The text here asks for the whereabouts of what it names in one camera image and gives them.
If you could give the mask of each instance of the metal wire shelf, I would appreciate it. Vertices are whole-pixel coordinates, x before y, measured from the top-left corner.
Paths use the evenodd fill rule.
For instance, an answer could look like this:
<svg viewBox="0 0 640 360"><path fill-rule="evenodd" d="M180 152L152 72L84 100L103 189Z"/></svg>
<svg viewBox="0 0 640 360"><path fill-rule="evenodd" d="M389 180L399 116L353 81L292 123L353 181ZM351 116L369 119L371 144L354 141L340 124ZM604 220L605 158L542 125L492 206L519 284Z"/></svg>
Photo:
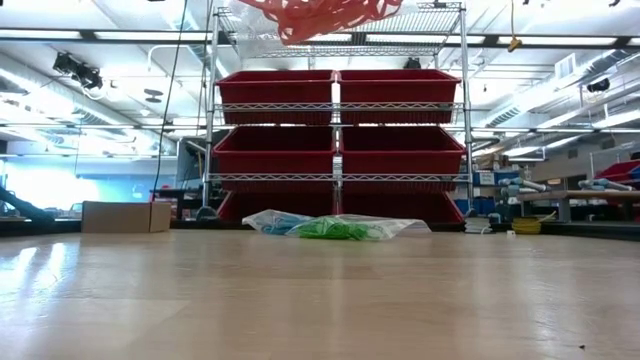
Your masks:
<svg viewBox="0 0 640 360"><path fill-rule="evenodd" d="M320 35L296 46L274 48L276 34L258 35L251 26L233 21L227 8L220 9L220 25L227 38L243 41L264 52L252 58L341 57L341 56L434 56L458 27L460 2L422 2L418 11L371 22L329 35Z"/></svg>
<svg viewBox="0 0 640 360"><path fill-rule="evenodd" d="M469 175L451 174L209 174L210 181L400 181L467 183Z"/></svg>
<svg viewBox="0 0 640 360"><path fill-rule="evenodd" d="M222 112L304 112L304 111L459 111L461 103L304 103L304 104L215 104L215 111Z"/></svg>

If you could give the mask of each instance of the red bin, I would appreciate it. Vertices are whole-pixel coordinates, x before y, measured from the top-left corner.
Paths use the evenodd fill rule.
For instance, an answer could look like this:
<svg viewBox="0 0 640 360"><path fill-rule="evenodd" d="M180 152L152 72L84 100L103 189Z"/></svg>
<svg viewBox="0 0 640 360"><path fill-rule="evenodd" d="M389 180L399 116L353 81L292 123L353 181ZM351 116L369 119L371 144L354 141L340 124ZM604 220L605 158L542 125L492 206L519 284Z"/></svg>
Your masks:
<svg viewBox="0 0 640 360"><path fill-rule="evenodd" d="M330 127L237 127L213 149L220 174L331 174ZM238 192L330 191L331 181L223 181Z"/></svg>
<svg viewBox="0 0 640 360"><path fill-rule="evenodd" d="M338 75L341 103L443 103L435 111L345 111L345 124L443 124L452 119L451 105L460 79L438 70L345 70Z"/></svg>
<svg viewBox="0 0 640 360"><path fill-rule="evenodd" d="M633 180L634 170L640 167L640 160L631 160L621 163L616 163L604 171L596 175L596 179L607 179L609 181L625 183Z"/></svg>
<svg viewBox="0 0 640 360"><path fill-rule="evenodd" d="M464 221L447 194L343 194L340 212L418 219L427 224L459 224Z"/></svg>
<svg viewBox="0 0 640 360"><path fill-rule="evenodd" d="M436 126L342 129L343 174L457 175L464 147ZM453 182L345 181L345 192L442 192Z"/></svg>
<svg viewBox="0 0 640 360"><path fill-rule="evenodd" d="M331 103L331 70L240 71L220 81L222 103L228 104L301 104ZM225 111L225 123L327 125L331 107L313 111Z"/></svg>
<svg viewBox="0 0 640 360"><path fill-rule="evenodd" d="M240 222L244 217L264 210L278 210L307 216L331 215L335 209L332 192L312 194L231 192L218 210L223 221Z"/></svg>

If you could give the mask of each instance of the wooden floor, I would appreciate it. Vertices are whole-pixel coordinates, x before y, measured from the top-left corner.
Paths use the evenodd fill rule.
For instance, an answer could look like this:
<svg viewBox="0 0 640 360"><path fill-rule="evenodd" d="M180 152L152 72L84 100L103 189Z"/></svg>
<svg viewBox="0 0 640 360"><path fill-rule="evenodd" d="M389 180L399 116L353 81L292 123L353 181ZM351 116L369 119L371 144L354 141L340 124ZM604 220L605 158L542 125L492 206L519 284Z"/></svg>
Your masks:
<svg viewBox="0 0 640 360"><path fill-rule="evenodd" d="M0 351L2 360L640 359L640 244L251 231L5 239Z"/></svg>

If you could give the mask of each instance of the cardboard box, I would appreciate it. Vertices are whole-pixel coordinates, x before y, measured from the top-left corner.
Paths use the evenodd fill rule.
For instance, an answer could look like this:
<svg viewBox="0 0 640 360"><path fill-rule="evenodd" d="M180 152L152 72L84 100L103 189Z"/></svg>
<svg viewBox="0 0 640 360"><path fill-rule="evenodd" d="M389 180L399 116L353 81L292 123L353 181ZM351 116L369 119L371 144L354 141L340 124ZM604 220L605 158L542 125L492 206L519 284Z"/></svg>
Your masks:
<svg viewBox="0 0 640 360"><path fill-rule="evenodd" d="M169 230L171 204L108 203L85 201L82 204L82 232L153 233Z"/></svg>

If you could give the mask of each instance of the table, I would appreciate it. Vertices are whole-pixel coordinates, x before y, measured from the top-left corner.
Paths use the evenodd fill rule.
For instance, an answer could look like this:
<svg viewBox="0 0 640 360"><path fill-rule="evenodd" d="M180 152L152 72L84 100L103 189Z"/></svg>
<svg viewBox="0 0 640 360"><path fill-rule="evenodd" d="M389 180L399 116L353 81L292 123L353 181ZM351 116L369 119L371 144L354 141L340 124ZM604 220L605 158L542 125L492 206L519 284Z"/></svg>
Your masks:
<svg viewBox="0 0 640 360"><path fill-rule="evenodd" d="M626 220L633 220L633 203L640 201L640 191L558 190L520 194L517 198L523 205L537 200L558 200L558 220L564 222L571 222L571 199L617 200L624 203Z"/></svg>

